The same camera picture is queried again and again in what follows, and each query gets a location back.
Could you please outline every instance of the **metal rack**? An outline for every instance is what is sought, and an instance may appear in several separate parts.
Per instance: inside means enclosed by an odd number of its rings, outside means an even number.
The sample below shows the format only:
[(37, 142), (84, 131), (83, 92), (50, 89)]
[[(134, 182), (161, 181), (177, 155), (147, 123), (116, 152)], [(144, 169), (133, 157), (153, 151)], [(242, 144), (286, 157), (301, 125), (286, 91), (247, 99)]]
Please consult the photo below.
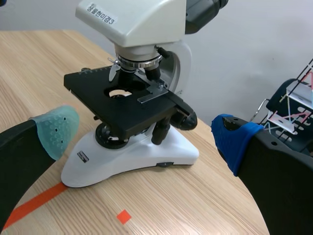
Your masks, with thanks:
[(313, 59), (296, 79), (284, 82), (267, 102), (268, 114), (260, 122), (291, 149), (313, 156)]

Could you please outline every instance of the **teal gripper pad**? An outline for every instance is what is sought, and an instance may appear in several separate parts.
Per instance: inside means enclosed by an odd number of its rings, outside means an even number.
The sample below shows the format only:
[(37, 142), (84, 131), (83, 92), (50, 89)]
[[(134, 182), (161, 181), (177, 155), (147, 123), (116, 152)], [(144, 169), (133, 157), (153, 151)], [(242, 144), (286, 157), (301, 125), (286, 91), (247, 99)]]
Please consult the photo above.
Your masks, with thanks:
[(36, 122), (37, 134), (46, 152), (52, 159), (59, 160), (79, 126), (75, 109), (64, 105), (30, 119)]

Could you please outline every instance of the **orange tape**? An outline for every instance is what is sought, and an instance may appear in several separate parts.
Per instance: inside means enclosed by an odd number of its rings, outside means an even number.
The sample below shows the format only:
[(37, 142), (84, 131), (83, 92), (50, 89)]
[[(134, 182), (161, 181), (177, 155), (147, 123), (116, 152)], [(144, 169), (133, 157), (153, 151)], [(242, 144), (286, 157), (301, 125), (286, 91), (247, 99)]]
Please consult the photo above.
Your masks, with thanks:
[(49, 188), (48, 190), (40, 193), (36, 197), (15, 208), (6, 222), (4, 229), (19, 221), (29, 213), (33, 212), (35, 209), (41, 207), (44, 203), (50, 201), (60, 193), (64, 192), (66, 189), (67, 187), (64, 184), (58, 183), (56, 186)]
[(120, 214), (116, 217), (122, 224), (126, 224), (128, 220), (131, 219), (131, 216), (128, 214), (126, 210), (123, 210)]

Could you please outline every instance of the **white microscope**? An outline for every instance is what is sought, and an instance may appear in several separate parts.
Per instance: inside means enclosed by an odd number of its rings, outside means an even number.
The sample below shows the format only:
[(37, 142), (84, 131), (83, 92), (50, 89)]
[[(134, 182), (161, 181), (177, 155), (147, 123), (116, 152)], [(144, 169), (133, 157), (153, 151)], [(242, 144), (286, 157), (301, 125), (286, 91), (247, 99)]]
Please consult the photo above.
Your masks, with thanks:
[(182, 38), (227, 2), (80, 2), (76, 17), (113, 42), (117, 58), (112, 66), (64, 76), (64, 86), (102, 121), (74, 147), (61, 175), (65, 185), (85, 187), (134, 169), (195, 163), (199, 151), (177, 130), (197, 126), (195, 112), (180, 98), (192, 60)]

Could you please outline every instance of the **microscope stage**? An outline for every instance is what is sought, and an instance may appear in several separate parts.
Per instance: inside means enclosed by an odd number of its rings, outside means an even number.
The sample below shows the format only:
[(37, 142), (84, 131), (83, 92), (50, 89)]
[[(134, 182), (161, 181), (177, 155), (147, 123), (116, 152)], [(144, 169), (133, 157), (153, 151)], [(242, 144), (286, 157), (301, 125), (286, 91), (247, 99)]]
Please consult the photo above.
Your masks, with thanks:
[[(142, 132), (176, 112), (177, 104), (171, 99), (173, 93), (168, 92), (141, 104), (137, 100), (150, 94), (146, 90), (149, 84), (135, 76), (126, 90), (118, 86), (117, 79), (109, 82), (110, 69), (111, 66), (67, 74), (64, 76), (64, 86), (121, 140)], [(109, 93), (114, 90), (125, 90), (132, 94), (110, 97)]]

